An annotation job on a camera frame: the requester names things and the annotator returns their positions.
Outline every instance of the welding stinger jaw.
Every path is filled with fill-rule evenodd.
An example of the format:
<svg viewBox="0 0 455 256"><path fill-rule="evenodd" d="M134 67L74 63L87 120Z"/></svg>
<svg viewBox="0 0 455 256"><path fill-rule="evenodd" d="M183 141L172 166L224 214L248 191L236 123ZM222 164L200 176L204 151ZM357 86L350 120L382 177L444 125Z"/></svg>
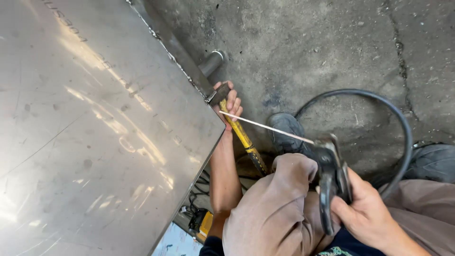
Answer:
<svg viewBox="0 0 455 256"><path fill-rule="evenodd" d="M338 150L337 137L330 134L315 140L312 145L313 159L318 163L319 211L324 233L334 235L334 224L330 215L330 203L334 196L341 197L347 204L352 203L352 187L348 177L348 165Z"/></svg>

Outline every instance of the welding cable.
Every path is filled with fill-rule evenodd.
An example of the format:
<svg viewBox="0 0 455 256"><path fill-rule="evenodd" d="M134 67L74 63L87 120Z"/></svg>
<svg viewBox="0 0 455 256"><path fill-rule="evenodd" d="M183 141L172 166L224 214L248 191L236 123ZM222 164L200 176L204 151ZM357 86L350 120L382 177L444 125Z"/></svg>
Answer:
<svg viewBox="0 0 455 256"><path fill-rule="evenodd" d="M319 94L318 96L312 98L310 101L308 101L303 107L300 108L300 110L297 112L297 114L294 116L295 119L299 120L303 113L315 104L318 101L321 101L327 97L331 96L336 96L336 95L341 95L341 94L349 94L349 95L359 95L367 98L372 98L380 101L384 105L386 105L389 110L395 114L395 116L398 118L401 127L403 128L404 131L404 155L401 161L401 165L398 168L398 172L395 175L395 177L392 179L392 181L387 185L385 189L383 189L382 192L380 192L382 199L387 198L390 193L393 192L393 190L397 187L398 183L400 180L403 178L404 174L406 173L409 163L411 161L411 155L412 155L412 132L411 132L411 127L409 126L408 120L406 117L401 113L401 111L395 107L388 99L379 96L373 92L369 92L366 90L360 90L360 89L341 89L341 90L334 90L330 92L325 92L322 94Z"/></svg>

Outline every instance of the black shoe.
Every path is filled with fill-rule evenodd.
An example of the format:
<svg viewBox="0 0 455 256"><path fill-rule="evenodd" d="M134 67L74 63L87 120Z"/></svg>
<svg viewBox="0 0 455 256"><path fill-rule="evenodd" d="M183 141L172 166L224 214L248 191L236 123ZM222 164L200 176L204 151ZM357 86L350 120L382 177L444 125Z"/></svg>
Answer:
<svg viewBox="0 0 455 256"><path fill-rule="evenodd" d="M302 125L290 114L278 113L268 119L268 125L283 132L291 133L299 137L304 136ZM301 153L311 155L308 145L301 140L269 130L268 135L272 140L273 147L279 155L286 153Z"/></svg>
<svg viewBox="0 0 455 256"><path fill-rule="evenodd" d="M379 172L366 178L380 188L395 177L397 169ZM455 146L433 144L413 150L412 159L403 179L426 179L444 183L455 182Z"/></svg>

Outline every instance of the beige pants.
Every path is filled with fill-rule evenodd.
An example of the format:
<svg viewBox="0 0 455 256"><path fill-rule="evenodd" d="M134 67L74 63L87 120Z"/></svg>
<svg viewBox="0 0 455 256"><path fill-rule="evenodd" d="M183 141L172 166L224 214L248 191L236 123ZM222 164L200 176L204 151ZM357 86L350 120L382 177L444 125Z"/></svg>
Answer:
<svg viewBox="0 0 455 256"><path fill-rule="evenodd" d="M316 162L285 154L275 159L273 169L226 220L226 256L307 256L332 241L321 227L319 196L308 192ZM455 185L407 180L389 198L385 203L392 216L413 239L432 255L455 255Z"/></svg>

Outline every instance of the floor crack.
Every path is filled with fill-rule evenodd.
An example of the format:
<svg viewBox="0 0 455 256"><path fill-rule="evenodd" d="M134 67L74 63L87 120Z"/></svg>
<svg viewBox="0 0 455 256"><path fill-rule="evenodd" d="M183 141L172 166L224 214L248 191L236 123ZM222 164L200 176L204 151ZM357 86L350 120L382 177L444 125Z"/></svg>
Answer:
<svg viewBox="0 0 455 256"><path fill-rule="evenodd" d="M406 108L409 111L409 113L412 115L412 117L414 117L418 122L420 122L419 117L415 114L414 106L410 99L411 89L408 87L408 81L407 81L408 70L406 68L406 61L404 60L404 57L403 57L404 44L401 41L400 33L398 30L398 25L392 14L392 9L393 9L392 3L390 2L390 0L385 0L385 2L383 3L383 6L385 7L384 13L389 17L390 23L394 30L394 43L395 43L395 50L397 51L397 56L398 56L399 75L403 79L403 86L406 90L406 95L404 97Z"/></svg>

